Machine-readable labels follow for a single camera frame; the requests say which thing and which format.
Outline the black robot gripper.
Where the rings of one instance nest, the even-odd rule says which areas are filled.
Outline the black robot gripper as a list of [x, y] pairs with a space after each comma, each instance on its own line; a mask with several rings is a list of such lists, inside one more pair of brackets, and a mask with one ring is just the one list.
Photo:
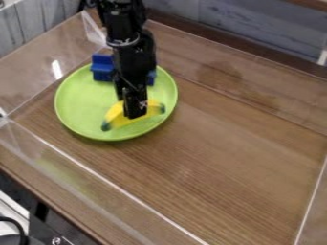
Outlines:
[[124, 116], [132, 120], [147, 114], [144, 86], [148, 84], [148, 74], [158, 65], [155, 37], [148, 30], [124, 38], [122, 34], [110, 31], [108, 46], [114, 52], [116, 96], [119, 100], [123, 99]]

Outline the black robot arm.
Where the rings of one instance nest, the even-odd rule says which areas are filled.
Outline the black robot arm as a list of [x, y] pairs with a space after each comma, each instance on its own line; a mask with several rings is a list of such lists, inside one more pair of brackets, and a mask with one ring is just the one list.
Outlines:
[[147, 114], [147, 85], [156, 71], [156, 43], [144, 28], [146, 7], [142, 0], [95, 0], [106, 27], [106, 44], [112, 49], [114, 84], [124, 116]]

